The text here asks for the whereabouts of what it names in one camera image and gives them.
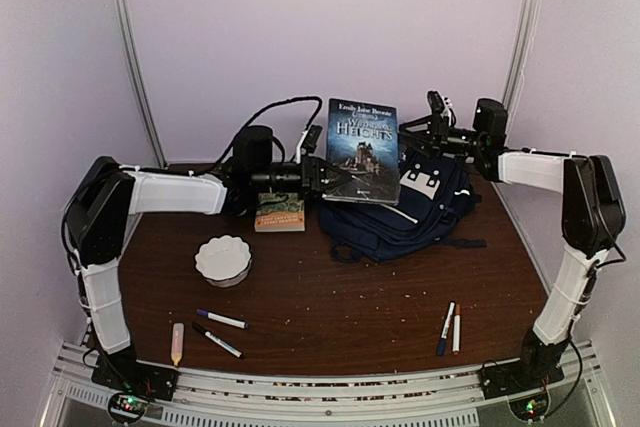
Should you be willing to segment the blue Wuthering Heights book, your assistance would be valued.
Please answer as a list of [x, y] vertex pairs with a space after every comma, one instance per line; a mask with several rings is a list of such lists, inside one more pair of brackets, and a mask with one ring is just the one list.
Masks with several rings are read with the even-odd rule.
[[397, 109], [329, 100], [326, 161], [355, 178], [353, 195], [324, 195], [328, 201], [395, 205], [400, 195]]

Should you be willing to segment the navy blue student backpack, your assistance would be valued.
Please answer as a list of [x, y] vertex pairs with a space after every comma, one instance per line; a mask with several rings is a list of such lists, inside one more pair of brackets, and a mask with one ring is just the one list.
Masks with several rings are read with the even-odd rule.
[[401, 164], [396, 205], [324, 202], [318, 207], [318, 221], [331, 240], [333, 259], [381, 263], [433, 245], [485, 248], [484, 239], [452, 236], [481, 200], [464, 160], [411, 153]]

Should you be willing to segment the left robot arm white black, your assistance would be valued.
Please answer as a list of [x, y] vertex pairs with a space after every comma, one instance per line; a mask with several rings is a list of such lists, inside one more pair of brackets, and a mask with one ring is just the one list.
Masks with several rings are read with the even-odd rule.
[[257, 207], [269, 190], [319, 196], [351, 181], [345, 171], [314, 156], [321, 132], [307, 121], [292, 161], [272, 160], [281, 142], [254, 113], [221, 156], [199, 170], [127, 166], [110, 156], [91, 165], [72, 194], [61, 220], [61, 241], [78, 280], [82, 308], [88, 314], [99, 360], [106, 376], [123, 391], [137, 389], [144, 371], [126, 325], [118, 280], [127, 221], [141, 213], [242, 214]]

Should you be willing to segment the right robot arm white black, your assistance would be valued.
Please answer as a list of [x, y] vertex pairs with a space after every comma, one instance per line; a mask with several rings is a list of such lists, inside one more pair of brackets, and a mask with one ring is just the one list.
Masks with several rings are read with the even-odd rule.
[[561, 230], [565, 241], [561, 267], [546, 304], [523, 340], [515, 362], [490, 367], [490, 385], [503, 374], [519, 387], [540, 386], [552, 376], [572, 341], [574, 324], [591, 299], [598, 273], [619, 249], [626, 212], [610, 159], [605, 155], [550, 153], [510, 149], [506, 145], [508, 112], [490, 98], [477, 101], [470, 129], [453, 125], [447, 103], [430, 91], [431, 113], [399, 127], [402, 141], [431, 156], [450, 154], [473, 161], [486, 180], [556, 192], [562, 197]]

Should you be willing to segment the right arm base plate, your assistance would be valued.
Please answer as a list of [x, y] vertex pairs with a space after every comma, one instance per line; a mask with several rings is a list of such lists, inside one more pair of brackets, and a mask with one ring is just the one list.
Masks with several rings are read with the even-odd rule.
[[530, 376], [520, 360], [506, 363], [489, 360], [480, 367], [478, 377], [484, 398], [489, 400], [543, 389], [563, 380], [564, 373], [560, 367], [554, 366], [549, 373]]

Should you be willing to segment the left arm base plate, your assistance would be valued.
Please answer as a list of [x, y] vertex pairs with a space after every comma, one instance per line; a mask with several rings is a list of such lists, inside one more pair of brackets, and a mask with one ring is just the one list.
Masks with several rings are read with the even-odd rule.
[[98, 357], [91, 375], [93, 383], [151, 400], [171, 401], [179, 373], [175, 368], [139, 362], [122, 353]]

